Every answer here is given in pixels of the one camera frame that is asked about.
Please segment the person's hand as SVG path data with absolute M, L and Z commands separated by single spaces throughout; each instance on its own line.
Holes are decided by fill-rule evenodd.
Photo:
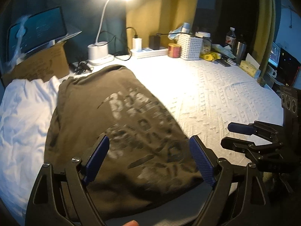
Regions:
M 131 220 L 131 221 L 123 224 L 122 226 L 139 226 L 139 223 L 135 220 Z

